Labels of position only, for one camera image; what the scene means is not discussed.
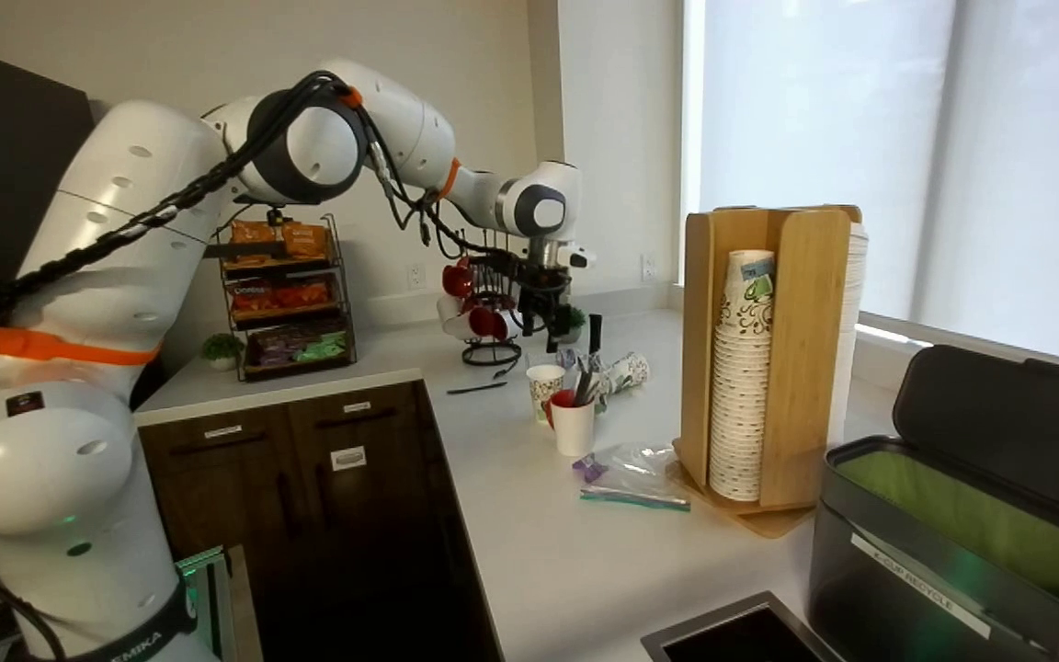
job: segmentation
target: stainless steel appliance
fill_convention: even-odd
[[[1059,367],[923,351],[826,456],[808,621],[845,660],[1059,660]]]

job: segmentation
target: wall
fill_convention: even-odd
[[[575,234],[601,257],[579,272],[579,293],[672,283],[682,4],[0,0],[0,60],[104,102],[160,100],[204,113],[334,54],[432,100],[471,165],[517,177],[542,160],[575,163],[584,173]],[[396,234],[380,189],[363,181],[323,211],[348,248],[361,320],[433,320],[441,254],[417,232]],[[204,264],[164,342],[169,363],[222,329],[216,269]]]
[[[563,145],[584,173],[591,291],[676,276],[682,4],[560,0]]]

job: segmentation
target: white countertop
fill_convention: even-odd
[[[641,390],[611,396],[597,448],[672,443],[682,429],[682,312],[657,306],[655,293],[611,293],[589,309],[602,312],[602,363],[625,353],[650,362]],[[511,662],[647,662],[641,638],[753,591],[777,591],[801,613],[808,516],[781,537],[758,537],[703,500],[693,512],[580,500],[570,459],[529,415],[526,363],[502,390],[451,396],[445,390],[493,377],[465,367],[460,351],[428,323],[363,335],[348,367],[267,383],[237,383],[233,373],[198,362],[172,377],[135,421],[172,424],[422,379]],[[526,353],[542,362],[542,339],[529,339]],[[862,383],[848,396],[884,404],[884,396],[864,396]],[[884,411],[856,411],[848,436],[879,424]]]

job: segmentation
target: white robotic arm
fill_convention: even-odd
[[[323,204],[342,195],[361,163],[395,165],[402,184],[448,200],[475,230],[549,239],[570,223],[579,168],[542,163],[517,181],[466,168],[451,127],[396,82],[361,68],[327,63],[342,96],[304,106],[292,128],[242,168],[248,195],[265,204]],[[209,127],[237,152],[285,92],[239,100],[209,113]]]
[[[478,257],[521,283],[529,320],[560,312],[570,280],[543,244],[570,223],[579,173],[549,163],[495,184],[460,165],[451,127],[384,74],[330,63],[206,123],[115,106],[47,205],[17,301],[0,298],[0,586],[30,602],[15,607],[30,656],[206,660],[179,634],[129,394],[184,306],[204,263],[194,239],[216,230],[223,200],[323,204],[361,165],[421,189],[417,205],[448,200],[478,230],[529,234],[526,257]]]

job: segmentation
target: paper cup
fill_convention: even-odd
[[[597,443],[597,402],[579,402],[575,390],[555,390],[552,429],[560,456],[589,456]]]
[[[532,407],[532,421],[543,426],[549,421],[549,402],[555,390],[563,390],[563,363],[529,363],[526,367],[526,383],[529,383],[529,407]]]

